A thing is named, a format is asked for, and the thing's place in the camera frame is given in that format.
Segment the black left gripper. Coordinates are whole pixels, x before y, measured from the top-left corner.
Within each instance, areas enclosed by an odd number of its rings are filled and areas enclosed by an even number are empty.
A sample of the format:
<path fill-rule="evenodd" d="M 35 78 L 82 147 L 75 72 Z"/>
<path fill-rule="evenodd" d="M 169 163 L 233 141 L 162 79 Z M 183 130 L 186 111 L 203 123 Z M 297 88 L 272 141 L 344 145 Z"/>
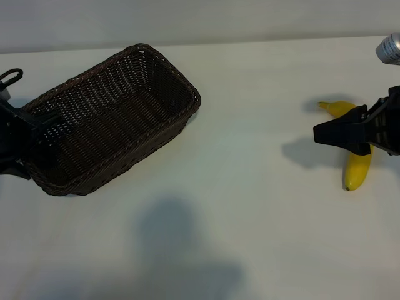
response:
<path fill-rule="evenodd" d="M 1 175 L 30 180 L 31 175 L 18 159 L 29 150 L 40 168 L 53 168 L 63 138 L 64 119 L 60 115 L 33 116 L 1 100 Z"/>

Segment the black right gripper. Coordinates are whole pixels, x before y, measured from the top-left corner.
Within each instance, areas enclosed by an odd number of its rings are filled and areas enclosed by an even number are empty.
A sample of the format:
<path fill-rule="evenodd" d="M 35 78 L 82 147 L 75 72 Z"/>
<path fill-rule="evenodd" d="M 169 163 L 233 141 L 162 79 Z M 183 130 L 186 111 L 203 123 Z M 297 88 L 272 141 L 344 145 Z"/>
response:
<path fill-rule="evenodd" d="M 391 156 L 399 155 L 399 86 L 390 87 L 388 96 L 379 98 L 369 110 L 365 104 L 319 104 L 319 107 L 334 119 L 313 127 L 316 143 L 343 148 L 358 156 L 370 155 L 372 144 Z M 338 131 L 360 122 L 365 113 L 366 142 L 355 141 Z"/>

